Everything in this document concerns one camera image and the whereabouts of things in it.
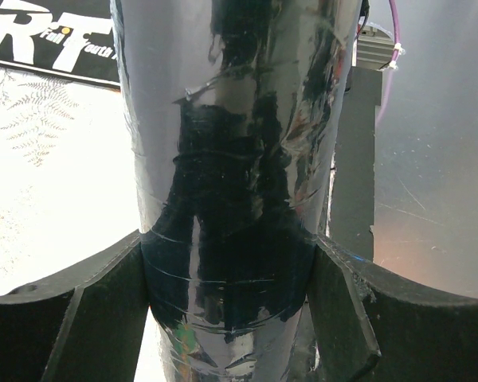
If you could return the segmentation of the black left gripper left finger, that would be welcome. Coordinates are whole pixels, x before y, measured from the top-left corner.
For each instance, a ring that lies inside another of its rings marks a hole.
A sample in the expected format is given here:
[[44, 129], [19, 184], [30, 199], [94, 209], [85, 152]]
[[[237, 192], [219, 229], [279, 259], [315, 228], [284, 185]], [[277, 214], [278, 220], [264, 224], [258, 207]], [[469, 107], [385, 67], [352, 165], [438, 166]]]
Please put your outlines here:
[[147, 308], [132, 232], [0, 296], [0, 381], [132, 381]]

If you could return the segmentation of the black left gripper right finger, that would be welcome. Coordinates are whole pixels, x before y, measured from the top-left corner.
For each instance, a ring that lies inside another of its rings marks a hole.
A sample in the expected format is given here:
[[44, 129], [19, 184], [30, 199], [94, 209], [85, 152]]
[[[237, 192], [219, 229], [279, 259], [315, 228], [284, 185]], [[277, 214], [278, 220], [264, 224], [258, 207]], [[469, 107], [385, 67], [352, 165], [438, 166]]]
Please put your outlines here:
[[321, 236], [308, 299], [325, 381], [478, 381], [478, 298], [408, 280]]

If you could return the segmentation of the black shuttlecock tube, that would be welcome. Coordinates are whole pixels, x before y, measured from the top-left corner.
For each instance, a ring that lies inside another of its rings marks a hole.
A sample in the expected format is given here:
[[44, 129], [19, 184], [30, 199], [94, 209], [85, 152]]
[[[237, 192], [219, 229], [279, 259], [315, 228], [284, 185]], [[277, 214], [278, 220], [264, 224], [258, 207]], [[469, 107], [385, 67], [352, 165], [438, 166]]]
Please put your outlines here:
[[113, 1], [165, 381], [285, 381], [358, 1]]

